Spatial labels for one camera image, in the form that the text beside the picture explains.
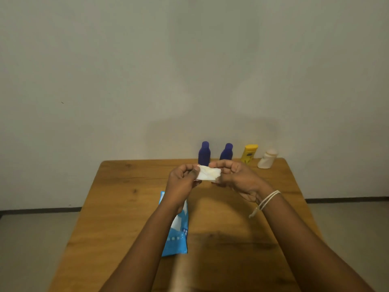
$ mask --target white string bracelet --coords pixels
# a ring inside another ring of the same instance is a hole
[[[258,207],[256,207],[254,209],[254,211],[249,215],[249,218],[252,218],[255,216],[255,214],[257,214],[258,210],[263,210],[263,208],[265,208],[265,206],[267,205],[267,203],[270,202],[270,200],[278,193],[281,193],[279,190],[276,190],[276,191],[273,191],[270,195],[268,195],[266,198],[264,198],[264,200],[258,205]]]

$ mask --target white bottle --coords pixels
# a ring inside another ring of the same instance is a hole
[[[261,169],[269,169],[277,157],[278,152],[275,149],[268,149],[258,162],[257,167]]]

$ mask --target yellow container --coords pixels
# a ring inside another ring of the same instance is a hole
[[[248,144],[244,147],[244,152],[240,160],[242,163],[249,163],[251,159],[254,157],[255,152],[257,151],[257,144]]]

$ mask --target purple bottle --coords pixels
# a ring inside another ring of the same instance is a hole
[[[211,150],[209,149],[209,142],[203,141],[201,149],[198,151],[198,163],[203,166],[208,166],[211,160]]]
[[[232,160],[232,144],[227,143],[224,151],[220,154],[220,160]]]

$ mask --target person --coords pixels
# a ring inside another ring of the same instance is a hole
[[[274,189],[247,165],[231,160],[209,164],[221,168],[216,180],[244,199],[260,204]],[[174,217],[200,171],[198,164],[184,164],[169,174],[165,195],[135,242],[100,292],[150,291]],[[304,223],[281,194],[263,209],[301,291],[371,292],[372,288]]]

